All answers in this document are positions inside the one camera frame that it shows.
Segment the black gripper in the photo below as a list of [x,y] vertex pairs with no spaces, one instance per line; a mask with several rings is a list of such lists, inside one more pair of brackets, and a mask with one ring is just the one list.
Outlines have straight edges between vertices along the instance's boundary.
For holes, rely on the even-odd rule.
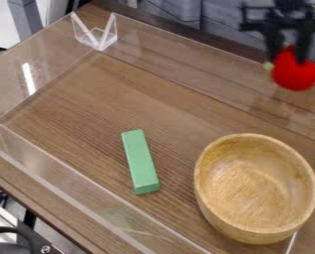
[[[315,32],[315,0],[242,0],[239,5],[242,31],[262,31],[266,24],[283,30],[298,30],[295,57],[305,64]],[[272,63],[284,44],[278,28],[263,31],[268,61]]]

